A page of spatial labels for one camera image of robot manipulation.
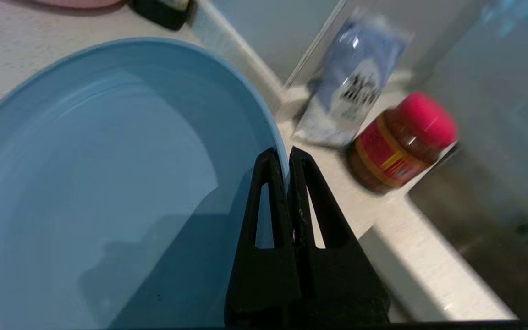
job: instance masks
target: blue plastic bag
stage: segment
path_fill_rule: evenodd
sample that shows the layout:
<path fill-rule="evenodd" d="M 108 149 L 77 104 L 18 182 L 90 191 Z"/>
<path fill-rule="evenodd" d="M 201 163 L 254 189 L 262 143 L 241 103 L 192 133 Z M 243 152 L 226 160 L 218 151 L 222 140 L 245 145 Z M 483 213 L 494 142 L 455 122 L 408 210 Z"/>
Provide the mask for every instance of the blue plastic bag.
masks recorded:
<path fill-rule="evenodd" d="M 295 138 L 323 146 L 348 145 L 410 39 L 410 33 L 393 27 L 384 16 L 354 11 L 325 55 L 322 81 Z"/>

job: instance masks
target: white countertop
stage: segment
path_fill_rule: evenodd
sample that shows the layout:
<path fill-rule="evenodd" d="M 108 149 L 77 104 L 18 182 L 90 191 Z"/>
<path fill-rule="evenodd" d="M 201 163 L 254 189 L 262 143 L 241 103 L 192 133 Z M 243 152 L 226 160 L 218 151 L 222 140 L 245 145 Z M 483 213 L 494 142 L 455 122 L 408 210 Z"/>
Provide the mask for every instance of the white countertop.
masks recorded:
<path fill-rule="evenodd" d="M 126 7 L 103 15 L 62 15 L 0 0 L 0 98 L 64 56 L 94 44 L 135 36 L 163 36 L 200 44 L 186 25 L 171 32 Z M 371 117 L 403 97 L 396 92 L 383 95 Z M 287 152 L 294 145 L 315 158 L 354 234 L 360 237 L 374 226 L 381 241 L 446 318 L 514 317 L 409 203 L 408 187 L 383 197 L 374 196 L 354 182 L 336 151 L 294 142 L 291 122 L 280 123 L 279 129 Z M 405 299 L 412 303 L 413 297 Z"/>

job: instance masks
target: red label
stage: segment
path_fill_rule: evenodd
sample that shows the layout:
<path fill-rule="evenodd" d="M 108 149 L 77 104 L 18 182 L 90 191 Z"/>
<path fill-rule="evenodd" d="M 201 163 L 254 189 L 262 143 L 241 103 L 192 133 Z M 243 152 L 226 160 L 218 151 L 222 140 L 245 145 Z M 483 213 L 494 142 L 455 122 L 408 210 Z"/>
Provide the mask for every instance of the red label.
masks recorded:
<path fill-rule="evenodd" d="M 356 138 L 356 150 L 364 165 L 381 182 L 400 187 L 429 167 L 398 144 L 380 115 Z"/>

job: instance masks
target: white wall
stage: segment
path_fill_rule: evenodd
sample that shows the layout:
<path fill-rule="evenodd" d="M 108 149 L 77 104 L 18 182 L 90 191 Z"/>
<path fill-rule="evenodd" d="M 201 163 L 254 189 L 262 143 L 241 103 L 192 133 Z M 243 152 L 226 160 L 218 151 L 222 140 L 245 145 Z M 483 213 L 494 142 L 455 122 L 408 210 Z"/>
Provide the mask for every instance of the white wall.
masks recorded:
<path fill-rule="evenodd" d="M 285 82 L 338 0 L 212 0 Z"/>

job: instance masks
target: black object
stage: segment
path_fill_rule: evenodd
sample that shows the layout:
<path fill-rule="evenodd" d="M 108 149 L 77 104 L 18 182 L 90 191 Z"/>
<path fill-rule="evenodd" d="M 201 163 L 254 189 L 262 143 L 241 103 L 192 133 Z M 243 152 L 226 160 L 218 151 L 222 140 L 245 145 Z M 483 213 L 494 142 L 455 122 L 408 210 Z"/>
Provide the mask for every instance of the black object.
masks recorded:
<path fill-rule="evenodd" d="M 270 149 L 256 159 L 229 281 L 226 326 L 387 324 L 388 295 L 315 161 L 293 148 L 290 165 L 287 201 L 276 153 Z M 255 246 L 260 190 L 265 183 L 272 215 L 271 249 Z M 308 193 L 325 249 L 315 246 Z"/>
<path fill-rule="evenodd" d="M 167 0 L 132 0 L 131 6 L 136 13 L 162 25 L 165 28 L 178 31 L 187 20 L 190 0 L 184 8 L 175 8 Z"/>

